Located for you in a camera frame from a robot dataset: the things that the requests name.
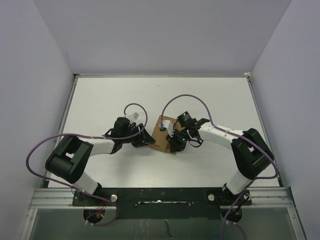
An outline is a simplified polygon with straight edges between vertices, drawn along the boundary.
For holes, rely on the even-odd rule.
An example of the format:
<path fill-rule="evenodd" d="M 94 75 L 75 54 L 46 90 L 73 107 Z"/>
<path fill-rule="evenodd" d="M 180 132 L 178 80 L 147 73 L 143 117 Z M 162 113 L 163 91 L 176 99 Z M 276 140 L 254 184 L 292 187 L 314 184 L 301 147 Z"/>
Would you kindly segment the brown cardboard box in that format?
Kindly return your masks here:
<path fill-rule="evenodd" d="M 166 139 L 167 132 L 160 131 L 160 123 L 161 123 L 161 115 L 158 117 L 157 122 L 153 129 L 153 132 L 151 134 L 151 137 L 155 140 L 155 143 L 149 144 L 148 147 L 155 151 L 175 155 L 175 153 L 170 152 L 170 144 Z"/>

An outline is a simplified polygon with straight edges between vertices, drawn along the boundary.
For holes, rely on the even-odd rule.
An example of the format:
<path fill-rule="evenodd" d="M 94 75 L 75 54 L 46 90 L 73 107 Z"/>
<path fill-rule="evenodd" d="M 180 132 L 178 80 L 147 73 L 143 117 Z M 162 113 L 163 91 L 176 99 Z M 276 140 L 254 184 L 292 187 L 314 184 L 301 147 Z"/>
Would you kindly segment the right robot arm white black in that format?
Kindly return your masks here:
<path fill-rule="evenodd" d="M 237 170 L 224 185 L 223 200 L 232 205 L 241 197 L 241 192 L 269 165 L 274 165 L 274 155 L 260 133 L 254 129 L 233 130 L 214 125 L 209 119 L 192 118 L 186 111 L 176 121 L 182 127 L 178 130 L 170 120 L 161 120 L 159 129 L 166 131 L 166 140 L 170 152 L 177 153 L 185 149 L 188 142 L 212 142 L 232 151 Z"/>

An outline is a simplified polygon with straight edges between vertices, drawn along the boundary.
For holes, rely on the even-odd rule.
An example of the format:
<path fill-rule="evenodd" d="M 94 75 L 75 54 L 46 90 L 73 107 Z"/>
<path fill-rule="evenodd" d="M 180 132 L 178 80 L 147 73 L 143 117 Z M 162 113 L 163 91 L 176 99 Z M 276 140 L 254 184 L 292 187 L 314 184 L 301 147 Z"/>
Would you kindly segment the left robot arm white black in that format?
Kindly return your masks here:
<path fill-rule="evenodd" d="M 65 136 L 48 157 L 45 169 L 84 191 L 83 198 L 91 206 L 102 199 L 98 190 L 101 186 L 92 179 L 85 168 L 91 156 L 115 154 L 124 144 L 135 148 L 154 144 L 156 140 L 144 129 L 142 123 L 135 123 L 132 116 L 118 117 L 113 128 L 102 138 L 79 138 Z"/>

